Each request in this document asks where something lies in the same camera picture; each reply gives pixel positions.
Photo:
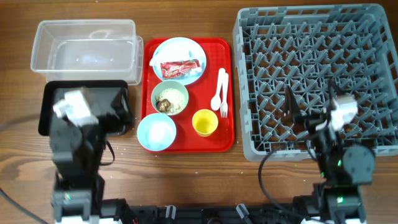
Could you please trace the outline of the green bowl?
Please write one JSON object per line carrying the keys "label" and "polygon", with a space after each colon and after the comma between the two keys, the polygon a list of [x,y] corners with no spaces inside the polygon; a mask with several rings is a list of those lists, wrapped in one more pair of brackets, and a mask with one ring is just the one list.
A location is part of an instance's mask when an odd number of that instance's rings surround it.
{"label": "green bowl", "polygon": [[169,80],[156,85],[150,99],[157,112],[174,116],[187,107],[189,93],[183,84]]}

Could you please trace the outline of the clear plastic waste bin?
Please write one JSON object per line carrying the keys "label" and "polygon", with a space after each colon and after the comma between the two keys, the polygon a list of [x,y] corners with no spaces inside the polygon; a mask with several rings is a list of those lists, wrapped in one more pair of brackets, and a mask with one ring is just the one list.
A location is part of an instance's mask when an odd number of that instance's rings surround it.
{"label": "clear plastic waste bin", "polygon": [[144,41],[130,19],[52,20],[39,23],[30,68],[48,82],[142,80]]}

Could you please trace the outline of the red strawberry snack wrapper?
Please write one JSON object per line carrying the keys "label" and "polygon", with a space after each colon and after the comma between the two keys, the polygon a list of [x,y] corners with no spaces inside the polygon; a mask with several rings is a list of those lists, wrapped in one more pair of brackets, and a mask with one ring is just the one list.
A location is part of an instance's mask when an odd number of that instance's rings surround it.
{"label": "red strawberry snack wrapper", "polygon": [[163,79],[177,78],[190,72],[200,72],[201,66],[197,59],[163,62],[160,64]]}

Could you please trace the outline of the pink plastic fork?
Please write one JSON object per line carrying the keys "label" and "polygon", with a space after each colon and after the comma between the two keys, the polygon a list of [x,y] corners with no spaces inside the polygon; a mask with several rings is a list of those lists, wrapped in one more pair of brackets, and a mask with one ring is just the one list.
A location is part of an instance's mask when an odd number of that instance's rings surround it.
{"label": "pink plastic fork", "polygon": [[223,84],[222,84],[222,102],[220,105],[220,113],[222,118],[227,118],[228,117],[228,103],[227,103],[227,98],[228,98],[228,84],[229,84],[229,75],[227,73],[224,73],[223,75]]}

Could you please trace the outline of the brown food scraps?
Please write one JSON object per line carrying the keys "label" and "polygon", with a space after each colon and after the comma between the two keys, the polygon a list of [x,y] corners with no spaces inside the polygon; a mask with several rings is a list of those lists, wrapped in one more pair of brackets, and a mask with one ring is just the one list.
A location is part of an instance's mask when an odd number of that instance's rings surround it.
{"label": "brown food scraps", "polygon": [[165,98],[157,100],[155,105],[160,113],[167,113],[172,106],[171,102]]}

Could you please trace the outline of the black waste tray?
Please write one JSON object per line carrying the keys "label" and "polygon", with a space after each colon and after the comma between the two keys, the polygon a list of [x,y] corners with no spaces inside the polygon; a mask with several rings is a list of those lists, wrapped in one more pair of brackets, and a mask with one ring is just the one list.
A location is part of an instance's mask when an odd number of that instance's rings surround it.
{"label": "black waste tray", "polygon": [[44,88],[38,132],[48,136],[52,128],[65,124],[53,112],[53,105],[68,91],[85,88],[91,112],[108,135],[123,135],[133,124],[128,85],[124,80],[52,81]]}

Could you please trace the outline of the white plastic spoon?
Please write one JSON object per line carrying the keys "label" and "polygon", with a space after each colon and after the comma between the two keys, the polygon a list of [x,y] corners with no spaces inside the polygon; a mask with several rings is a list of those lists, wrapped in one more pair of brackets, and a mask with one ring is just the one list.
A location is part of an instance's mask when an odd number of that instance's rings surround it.
{"label": "white plastic spoon", "polygon": [[219,110],[220,105],[221,105],[220,92],[221,92],[221,87],[223,84],[223,76],[225,73],[226,73],[226,70],[224,68],[220,68],[218,70],[216,92],[215,92],[215,95],[213,96],[213,98],[211,99],[211,109],[213,111]]}

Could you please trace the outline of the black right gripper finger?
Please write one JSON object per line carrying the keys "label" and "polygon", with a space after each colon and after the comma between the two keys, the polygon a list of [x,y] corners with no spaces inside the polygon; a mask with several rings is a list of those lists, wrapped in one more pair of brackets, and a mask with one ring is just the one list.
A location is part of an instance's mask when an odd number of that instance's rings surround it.
{"label": "black right gripper finger", "polygon": [[335,107],[335,98],[336,98],[336,88],[335,82],[332,79],[328,80],[328,96],[329,96],[329,108]]}
{"label": "black right gripper finger", "polygon": [[295,99],[291,87],[287,86],[285,89],[285,117],[289,117],[291,120],[299,120],[302,116],[299,105]]}

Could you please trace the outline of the light blue plate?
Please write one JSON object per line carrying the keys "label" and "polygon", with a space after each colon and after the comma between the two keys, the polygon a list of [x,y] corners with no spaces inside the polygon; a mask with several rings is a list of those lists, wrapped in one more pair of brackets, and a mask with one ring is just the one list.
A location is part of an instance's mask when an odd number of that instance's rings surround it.
{"label": "light blue plate", "polygon": [[204,74],[206,62],[205,51],[197,42],[174,37],[156,47],[149,65],[162,81],[175,80],[189,85]]}

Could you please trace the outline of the red serving tray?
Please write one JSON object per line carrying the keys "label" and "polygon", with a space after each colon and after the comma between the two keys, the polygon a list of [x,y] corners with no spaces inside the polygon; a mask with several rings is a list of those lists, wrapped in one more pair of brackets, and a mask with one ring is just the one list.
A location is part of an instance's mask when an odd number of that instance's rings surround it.
{"label": "red serving tray", "polygon": [[[207,65],[204,74],[197,81],[187,85],[188,105],[180,114],[172,116],[177,127],[177,137],[170,147],[160,151],[161,154],[225,152],[231,148],[235,140],[230,46],[225,40],[217,37],[198,37],[193,40],[204,50]],[[222,118],[220,113],[216,112],[218,127],[212,135],[204,138],[194,130],[192,117],[198,110],[210,109],[220,68],[224,68],[229,74],[228,117]]]}

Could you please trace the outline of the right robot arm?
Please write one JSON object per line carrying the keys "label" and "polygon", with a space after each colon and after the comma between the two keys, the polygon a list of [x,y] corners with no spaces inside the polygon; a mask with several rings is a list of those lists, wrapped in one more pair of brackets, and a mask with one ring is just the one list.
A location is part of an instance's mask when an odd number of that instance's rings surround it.
{"label": "right robot arm", "polygon": [[365,222],[360,186],[373,180],[375,153],[362,144],[344,145],[340,131],[358,114],[352,94],[328,82],[329,103],[320,113],[303,115],[291,87],[285,91],[284,114],[307,132],[313,144],[311,157],[317,162],[323,183],[314,184],[311,195],[294,197],[296,215],[307,221]]}

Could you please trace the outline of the yellow plastic cup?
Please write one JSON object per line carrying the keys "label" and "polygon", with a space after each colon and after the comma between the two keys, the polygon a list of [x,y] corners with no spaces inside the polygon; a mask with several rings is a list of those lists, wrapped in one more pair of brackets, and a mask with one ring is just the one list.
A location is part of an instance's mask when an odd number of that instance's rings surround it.
{"label": "yellow plastic cup", "polygon": [[218,124],[218,117],[212,110],[198,110],[192,117],[192,126],[201,137],[212,135],[217,129]]}

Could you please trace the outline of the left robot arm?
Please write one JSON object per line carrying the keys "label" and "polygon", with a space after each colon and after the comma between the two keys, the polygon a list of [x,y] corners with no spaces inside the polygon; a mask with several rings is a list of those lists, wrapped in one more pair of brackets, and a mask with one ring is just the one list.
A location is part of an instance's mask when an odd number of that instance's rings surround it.
{"label": "left robot arm", "polygon": [[63,94],[51,107],[49,131],[57,170],[52,194],[56,223],[133,223],[124,199],[103,199],[101,158],[111,145],[108,136],[131,124],[123,91],[92,95],[82,90]]}

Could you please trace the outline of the grey dishwasher rack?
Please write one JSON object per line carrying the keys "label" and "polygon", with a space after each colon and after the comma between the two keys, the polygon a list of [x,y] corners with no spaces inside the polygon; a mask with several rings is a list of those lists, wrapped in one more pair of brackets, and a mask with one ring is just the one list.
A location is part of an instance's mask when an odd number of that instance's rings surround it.
{"label": "grey dishwasher rack", "polygon": [[290,87],[302,114],[323,111],[328,82],[352,92],[358,115],[340,133],[378,156],[397,154],[397,51],[378,4],[250,7],[233,29],[243,153],[251,162],[308,158],[306,132],[282,120]]}

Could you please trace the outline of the light blue bowl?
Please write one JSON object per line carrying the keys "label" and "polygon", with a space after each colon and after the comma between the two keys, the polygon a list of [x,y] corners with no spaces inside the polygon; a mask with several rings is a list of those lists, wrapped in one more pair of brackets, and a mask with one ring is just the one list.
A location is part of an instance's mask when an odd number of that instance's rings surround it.
{"label": "light blue bowl", "polygon": [[162,113],[147,115],[137,127],[137,139],[142,147],[152,152],[164,151],[177,135],[174,121]]}

